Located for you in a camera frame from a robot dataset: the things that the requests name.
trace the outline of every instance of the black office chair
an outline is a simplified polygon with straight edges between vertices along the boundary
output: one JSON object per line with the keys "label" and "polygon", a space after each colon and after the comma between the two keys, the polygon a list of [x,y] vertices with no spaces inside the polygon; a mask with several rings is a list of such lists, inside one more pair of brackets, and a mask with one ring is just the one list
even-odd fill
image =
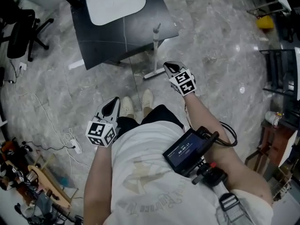
{"label": "black office chair", "polygon": [[31,57],[33,42],[36,41],[44,49],[48,50],[49,46],[45,45],[38,39],[39,32],[54,19],[50,18],[40,27],[38,27],[39,19],[35,18],[35,12],[32,9],[20,9],[14,0],[0,0],[0,17],[7,24],[13,24],[14,28],[9,37],[0,37],[0,43],[9,41],[7,48],[7,57],[14,59],[22,57],[28,50],[28,61],[32,61]]}

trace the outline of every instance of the person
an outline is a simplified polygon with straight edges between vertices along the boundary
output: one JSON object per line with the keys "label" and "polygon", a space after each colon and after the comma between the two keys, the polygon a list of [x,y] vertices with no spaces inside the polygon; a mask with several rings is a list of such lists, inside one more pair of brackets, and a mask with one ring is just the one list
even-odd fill
{"label": "person", "polygon": [[[230,142],[219,121],[194,93],[184,97],[194,130],[200,126],[218,131]],[[142,98],[144,119],[139,125],[130,98],[118,118],[119,138],[109,148],[97,149],[84,191],[84,225],[217,225],[217,195],[200,183],[175,173],[162,154],[183,134],[183,124],[164,105],[152,109],[153,95]],[[250,170],[232,147],[214,144],[207,162],[228,174],[226,188],[243,205],[253,224],[271,224],[270,188],[262,176]]]}

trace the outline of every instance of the black shorts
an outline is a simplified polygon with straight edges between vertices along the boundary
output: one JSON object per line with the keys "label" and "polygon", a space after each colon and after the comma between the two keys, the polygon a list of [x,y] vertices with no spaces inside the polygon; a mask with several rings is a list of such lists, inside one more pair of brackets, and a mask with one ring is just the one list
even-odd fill
{"label": "black shorts", "polygon": [[168,121],[175,123],[181,129],[183,129],[183,124],[177,119],[177,117],[166,108],[165,105],[159,105],[156,108],[154,108],[148,115],[145,117],[141,124],[138,124],[136,120],[128,117],[119,117],[117,120],[118,127],[120,128],[118,133],[118,138],[122,136],[124,133],[130,131],[131,129],[134,129],[140,125],[146,124],[146,123],[152,123],[157,121]]}

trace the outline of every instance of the power strip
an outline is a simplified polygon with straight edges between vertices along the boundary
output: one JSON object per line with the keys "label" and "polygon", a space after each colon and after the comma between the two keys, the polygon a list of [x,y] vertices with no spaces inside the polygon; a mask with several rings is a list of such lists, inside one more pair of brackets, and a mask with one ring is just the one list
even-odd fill
{"label": "power strip", "polygon": [[76,153],[81,154],[83,152],[76,139],[71,139],[70,142],[72,143],[73,146],[75,146],[74,150],[76,151]]}

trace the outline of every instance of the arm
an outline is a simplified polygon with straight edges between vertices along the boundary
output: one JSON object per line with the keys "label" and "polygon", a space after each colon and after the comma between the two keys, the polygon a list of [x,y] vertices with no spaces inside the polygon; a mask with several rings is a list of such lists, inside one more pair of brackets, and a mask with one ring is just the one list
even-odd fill
{"label": "arm", "polygon": [[84,225],[102,225],[111,214],[112,150],[98,147],[84,189]]}
{"label": "arm", "polygon": [[[184,100],[194,130],[204,126],[212,133],[218,131],[220,139],[230,142],[222,125],[194,93],[186,95]],[[244,165],[233,148],[214,144],[204,157],[206,162],[216,162],[217,166],[228,174],[226,183],[228,190],[239,189],[249,192],[272,205],[272,196],[266,180]]]}

